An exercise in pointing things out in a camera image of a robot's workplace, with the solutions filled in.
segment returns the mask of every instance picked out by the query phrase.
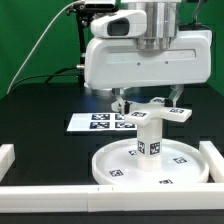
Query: green backdrop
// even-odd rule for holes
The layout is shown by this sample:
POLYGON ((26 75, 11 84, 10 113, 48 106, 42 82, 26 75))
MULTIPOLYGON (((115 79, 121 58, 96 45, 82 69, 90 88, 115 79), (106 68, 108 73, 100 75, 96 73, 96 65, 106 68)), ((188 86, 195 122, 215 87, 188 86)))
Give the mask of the green backdrop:
MULTIPOLYGON (((52 20, 71 0, 1 0, 0 2, 0 98, 29 54, 30 50, 52 20)), ((181 21, 191 22, 195 3, 181 4, 181 21)), ((199 14, 199 21, 213 29, 212 75, 208 83, 224 95, 224 1, 209 0, 199 14)), ((63 67, 79 63, 79 47, 75 15, 62 14, 20 78, 51 74, 63 67)), ((74 82, 76 78, 58 79, 74 82)))

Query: white object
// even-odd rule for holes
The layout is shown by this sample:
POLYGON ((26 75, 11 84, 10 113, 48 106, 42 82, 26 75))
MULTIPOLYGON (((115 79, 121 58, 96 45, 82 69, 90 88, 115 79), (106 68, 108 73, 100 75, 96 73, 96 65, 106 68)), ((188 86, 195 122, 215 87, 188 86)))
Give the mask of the white object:
POLYGON ((15 160, 14 146, 11 144, 0 147, 0 181, 15 160))
POLYGON ((224 209, 224 184, 0 187, 0 213, 224 209))
POLYGON ((178 3, 182 0, 121 0, 121 3, 138 3, 138 2, 167 2, 167 3, 178 3))
POLYGON ((115 5, 115 0, 85 0, 85 5, 115 5))
POLYGON ((136 130, 136 126, 125 123, 124 117, 118 113, 75 113, 67 128, 68 132, 129 130, 136 130))
POLYGON ((90 41, 85 80, 92 89, 202 83, 210 76, 211 31, 181 31, 164 51, 139 51, 134 39, 90 41))
POLYGON ((210 167, 210 174, 216 183, 224 183, 224 159, 210 141, 200 142, 199 150, 210 167))
POLYGON ((209 168, 200 152, 183 143, 163 139, 161 166, 146 172, 137 167, 137 139, 126 139, 101 148, 92 160, 99 184, 148 185, 207 182, 209 168))
POLYGON ((119 10, 118 12, 95 19, 91 23, 91 31, 95 37, 100 38, 130 38, 138 37, 146 32, 146 13, 143 10, 119 10), (129 26, 126 35, 109 34, 108 28, 118 27, 120 32, 123 26, 129 26))
MULTIPOLYGON (((118 101, 112 104, 114 111, 117 111, 118 104, 121 104, 118 101)), ((137 125, 136 168, 146 172, 159 170, 163 166, 164 157, 161 155, 163 153, 162 119, 184 122, 191 116, 192 111, 176 107, 164 107, 164 99, 158 97, 152 99, 148 104, 135 102, 129 102, 129 104, 130 112, 124 118, 125 122, 137 125)), ((118 159, 119 155, 115 153, 114 160, 118 159)))

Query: circular white plate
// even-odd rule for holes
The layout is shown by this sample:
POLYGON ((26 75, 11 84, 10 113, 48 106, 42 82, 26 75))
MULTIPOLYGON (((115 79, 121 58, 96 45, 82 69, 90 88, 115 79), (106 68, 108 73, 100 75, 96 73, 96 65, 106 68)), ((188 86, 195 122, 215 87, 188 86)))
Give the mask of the circular white plate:
POLYGON ((161 166, 153 171, 137 167, 137 139, 101 148, 93 157, 92 171, 99 184, 173 184, 207 182, 209 168, 200 152, 181 142, 163 139, 161 166))

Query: white block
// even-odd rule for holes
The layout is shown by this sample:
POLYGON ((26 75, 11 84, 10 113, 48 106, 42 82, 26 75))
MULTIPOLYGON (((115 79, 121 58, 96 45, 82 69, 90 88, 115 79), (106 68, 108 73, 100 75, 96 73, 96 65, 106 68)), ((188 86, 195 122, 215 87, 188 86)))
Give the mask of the white block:
POLYGON ((97 186, 25 186, 0 188, 0 213, 87 212, 88 192, 97 186))
POLYGON ((223 187, 223 184, 117 185, 110 192, 91 192, 89 211, 223 209, 223 187))
POLYGON ((200 142, 199 150, 209 165, 210 174, 216 183, 224 183, 224 158, 210 141, 200 142))
POLYGON ((12 144, 2 145, 0 147, 0 181, 3 179, 14 160, 14 146, 12 144))
POLYGON ((161 117, 169 121, 185 122, 192 114, 191 110, 164 107, 161 111, 161 117))

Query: white horizontal bar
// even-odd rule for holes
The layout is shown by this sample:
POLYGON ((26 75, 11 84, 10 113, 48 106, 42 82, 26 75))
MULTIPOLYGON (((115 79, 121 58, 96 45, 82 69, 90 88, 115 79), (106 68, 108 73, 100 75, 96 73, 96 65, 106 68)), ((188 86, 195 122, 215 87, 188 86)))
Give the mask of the white horizontal bar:
POLYGON ((1 187, 0 212, 224 209, 224 184, 1 187))

